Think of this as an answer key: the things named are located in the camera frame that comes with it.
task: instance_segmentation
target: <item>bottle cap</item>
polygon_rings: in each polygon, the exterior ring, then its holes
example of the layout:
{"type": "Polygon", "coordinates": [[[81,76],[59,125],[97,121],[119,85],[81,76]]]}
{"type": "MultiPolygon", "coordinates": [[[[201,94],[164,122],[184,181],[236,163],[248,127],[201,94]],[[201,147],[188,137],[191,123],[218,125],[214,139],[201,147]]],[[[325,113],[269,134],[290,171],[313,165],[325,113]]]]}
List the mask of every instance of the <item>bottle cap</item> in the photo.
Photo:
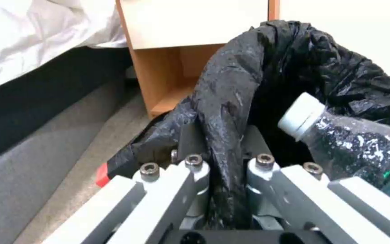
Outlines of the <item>bottle cap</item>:
{"type": "Polygon", "coordinates": [[[278,127],[296,141],[317,121],[325,106],[308,93],[302,93],[285,112],[278,127]]]}

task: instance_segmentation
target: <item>gray carpet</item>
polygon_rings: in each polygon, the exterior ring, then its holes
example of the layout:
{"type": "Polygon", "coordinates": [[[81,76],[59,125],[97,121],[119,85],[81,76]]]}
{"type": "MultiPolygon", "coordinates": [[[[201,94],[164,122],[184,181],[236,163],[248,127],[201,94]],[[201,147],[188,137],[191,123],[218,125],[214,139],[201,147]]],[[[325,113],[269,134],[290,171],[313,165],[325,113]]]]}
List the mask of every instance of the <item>gray carpet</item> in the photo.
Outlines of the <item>gray carpet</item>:
{"type": "Polygon", "coordinates": [[[42,243],[60,224],[91,198],[96,169],[126,145],[149,122],[138,89],[125,93],[127,99],[105,123],[55,193],[20,234],[15,244],[42,243]]]}

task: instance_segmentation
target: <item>garbage bag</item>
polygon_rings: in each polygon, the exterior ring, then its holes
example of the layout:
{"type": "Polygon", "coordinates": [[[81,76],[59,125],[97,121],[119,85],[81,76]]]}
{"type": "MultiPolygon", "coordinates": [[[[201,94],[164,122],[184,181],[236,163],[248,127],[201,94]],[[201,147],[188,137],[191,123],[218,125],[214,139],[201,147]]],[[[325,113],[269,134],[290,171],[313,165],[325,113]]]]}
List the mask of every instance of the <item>garbage bag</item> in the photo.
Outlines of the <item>garbage bag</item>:
{"type": "Polygon", "coordinates": [[[277,128],[302,92],[331,113],[390,125],[390,77],[379,66],[308,23],[270,21],[220,48],[193,93],[107,162],[107,177],[130,177],[142,163],[169,160],[181,126],[199,120],[212,157],[208,227],[246,229],[240,145],[246,125],[258,127],[281,166],[311,161],[305,145],[277,128]]]}

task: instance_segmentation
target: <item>wooden cabinet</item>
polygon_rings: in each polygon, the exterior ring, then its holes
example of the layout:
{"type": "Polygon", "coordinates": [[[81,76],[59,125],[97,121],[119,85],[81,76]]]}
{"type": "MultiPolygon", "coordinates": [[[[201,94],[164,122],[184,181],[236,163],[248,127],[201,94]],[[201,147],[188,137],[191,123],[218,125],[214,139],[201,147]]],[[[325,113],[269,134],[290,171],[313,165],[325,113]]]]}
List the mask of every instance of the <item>wooden cabinet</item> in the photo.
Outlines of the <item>wooden cabinet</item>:
{"type": "Polygon", "coordinates": [[[116,1],[151,118],[190,94],[218,48],[277,13],[268,0],[116,1]]]}

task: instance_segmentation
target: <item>plastic bottle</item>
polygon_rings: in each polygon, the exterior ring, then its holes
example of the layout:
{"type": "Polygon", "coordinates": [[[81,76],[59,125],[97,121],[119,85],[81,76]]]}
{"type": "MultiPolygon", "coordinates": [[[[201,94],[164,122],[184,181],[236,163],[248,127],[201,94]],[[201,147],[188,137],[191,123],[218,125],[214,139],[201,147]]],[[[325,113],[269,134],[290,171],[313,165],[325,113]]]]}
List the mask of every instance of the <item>plastic bottle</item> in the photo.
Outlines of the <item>plastic bottle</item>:
{"type": "Polygon", "coordinates": [[[304,142],[331,180],[360,176],[390,196],[390,126],[336,116],[302,93],[278,127],[304,142]]]}

